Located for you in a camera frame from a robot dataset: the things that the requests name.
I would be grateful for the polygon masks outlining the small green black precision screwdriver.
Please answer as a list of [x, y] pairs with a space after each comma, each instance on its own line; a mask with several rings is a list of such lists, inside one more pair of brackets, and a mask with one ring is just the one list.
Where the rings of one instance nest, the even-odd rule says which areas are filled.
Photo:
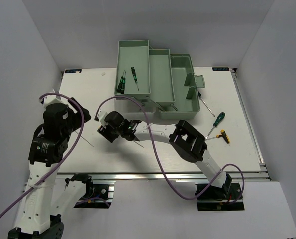
[[120, 78], [120, 81], [119, 81], [119, 84], [118, 84], [118, 86], [117, 86], [117, 90], [116, 90], [116, 91], [117, 91], [118, 93], [121, 93], [120, 90], [121, 90], [121, 78]]

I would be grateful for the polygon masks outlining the green plastic toolbox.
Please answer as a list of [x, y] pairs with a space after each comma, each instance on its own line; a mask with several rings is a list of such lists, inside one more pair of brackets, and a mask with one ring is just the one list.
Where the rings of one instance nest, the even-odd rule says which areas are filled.
[[[137, 90], [131, 67], [135, 68]], [[117, 86], [126, 71], [125, 92]], [[191, 120], [200, 111], [198, 90], [205, 87], [202, 75], [194, 72], [189, 54], [172, 54], [169, 49], [154, 49], [149, 40], [122, 40], [118, 59], [114, 109], [128, 117], [162, 120]]]

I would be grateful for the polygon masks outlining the yellow black T-handle hex key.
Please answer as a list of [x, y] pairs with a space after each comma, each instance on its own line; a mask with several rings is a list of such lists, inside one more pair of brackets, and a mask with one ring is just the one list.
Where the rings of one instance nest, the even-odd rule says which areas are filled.
[[221, 130], [219, 135], [216, 135], [215, 137], [208, 138], [206, 140], [213, 140], [213, 139], [219, 139], [219, 138], [223, 138], [227, 144], [230, 144], [230, 139], [229, 139], [228, 135], [226, 134], [225, 130]]

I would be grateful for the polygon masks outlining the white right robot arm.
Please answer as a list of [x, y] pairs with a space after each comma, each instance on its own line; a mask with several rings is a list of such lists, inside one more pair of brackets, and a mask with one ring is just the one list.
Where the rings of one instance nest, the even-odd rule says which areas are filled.
[[95, 121], [101, 123], [98, 133], [113, 143], [122, 137], [128, 141], [154, 141], [170, 144], [183, 160], [195, 164], [209, 181], [213, 181], [207, 193], [226, 198], [231, 193], [232, 179], [221, 170], [207, 149], [205, 137], [187, 121], [172, 125], [147, 124], [140, 120], [128, 121], [119, 112], [99, 110]]

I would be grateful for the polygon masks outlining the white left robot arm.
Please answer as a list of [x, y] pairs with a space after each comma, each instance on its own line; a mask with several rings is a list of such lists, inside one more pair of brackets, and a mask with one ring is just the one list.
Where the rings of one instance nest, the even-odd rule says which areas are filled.
[[10, 239], [59, 239], [63, 235], [63, 218], [82, 197], [93, 195], [94, 187], [89, 175], [74, 175], [67, 190], [52, 202], [57, 172], [73, 151], [76, 143], [68, 146], [71, 134], [81, 133], [91, 119], [89, 111], [73, 97], [61, 101], [62, 94], [46, 93], [40, 100], [45, 108], [44, 123], [33, 136], [29, 152], [29, 179], [20, 201], [22, 216], [8, 232]]

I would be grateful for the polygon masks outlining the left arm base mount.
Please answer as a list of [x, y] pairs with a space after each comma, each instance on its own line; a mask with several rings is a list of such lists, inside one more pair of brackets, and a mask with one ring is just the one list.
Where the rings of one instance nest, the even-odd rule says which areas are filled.
[[108, 184], [96, 184], [91, 175], [76, 173], [71, 178], [65, 179], [65, 189], [73, 181], [81, 182], [86, 189], [85, 194], [76, 202], [74, 208], [108, 209], [111, 206]]

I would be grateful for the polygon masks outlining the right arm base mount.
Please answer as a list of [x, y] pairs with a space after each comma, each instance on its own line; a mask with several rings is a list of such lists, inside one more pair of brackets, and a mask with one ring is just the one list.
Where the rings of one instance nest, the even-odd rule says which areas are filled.
[[210, 186], [202, 195], [197, 197], [197, 210], [199, 212], [244, 211], [243, 196], [232, 204], [238, 198], [240, 192], [239, 183], [232, 183], [227, 195]]

